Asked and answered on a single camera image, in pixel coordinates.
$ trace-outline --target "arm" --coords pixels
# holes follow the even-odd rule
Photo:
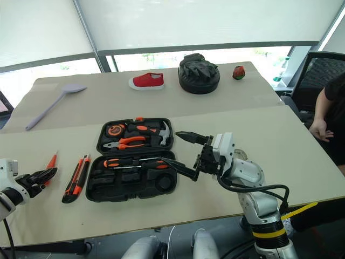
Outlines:
[[[309,131],[313,134],[314,137],[325,142],[329,142],[328,138],[333,138],[334,136],[333,132],[326,131],[327,124],[325,122],[325,116],[332,103],[333,101],[327,99],[325,89],[322,89],[318,96],[318,99],[316,100],[314,121],[309,128]]]

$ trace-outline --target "pliers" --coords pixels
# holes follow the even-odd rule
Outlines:
[[[148,139],[148,137],[144,137],[144,136],[131,137],[131,138],[127,138],[127,139],[120,139],[118,142],[106,143],[103,145],[103,147],[107,147],[107,148],[116,147],[119,150],[131,148],[131,147],[149,147],[150,144],[127,145],[131,142],[134,142],[134,141],[146,141],[147,139]]]

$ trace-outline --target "white shoe sole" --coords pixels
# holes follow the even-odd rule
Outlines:
[[[134,89],[134,90],[139,90],[139,91],[144,91],[144,90],[160,90],[164,88],[164,84],[163,85],[158,85],[158,86],[145,86],[145,87],[137,87],[134,85],[133,83],[133,78],[131,78],[128,82],[129,87]]]

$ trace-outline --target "beige table surface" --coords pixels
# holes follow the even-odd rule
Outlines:
[[[245,67],[246,76],[242,80],[232,78],[237,65]],[[60,89],[66,84],[88,88],[66,96],[32,131],[104,124],[135,117],[179,117],[283,105],[251,62],[222,64],[219,71],[218,88],[204,95],[183,90],[178,83],[177,68],[41,78],[16,107],[3,131],[23,132],[33,118],[59,97]],[[129,88],[130,78],[147,72],[163,73],[165,88],[157,91]]]
[[[237,148],[258,163],[268,184],[289,186],[290,205],[345,195],[345,178],[287,106],[264,107],[170,118],[175,131],[200,134],[233,132]],[[193,182],[178,176],[175,191],[151,199],[126,202],[88,201],[85,189],[71,204],[61,198],[79,157],[100,154],[96,142],[101,124],[0,134],[0,158],[19,161],[19,173],[45,168],[59,150],[59,170],[37,197],[8,217],[17,246],[121,233],[137,229],[212,219],[242,213],[237,195],[224,190],[208,174]],[[200,145],[176,138],[172,151],[192,166]],[[0,245],[8,238],[0,224]]]

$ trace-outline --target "red canvas shoe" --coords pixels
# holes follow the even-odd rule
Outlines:
[[[129,80],[129,86],[135,90],[157,90],[164,87],[163,74],[147,73]]]

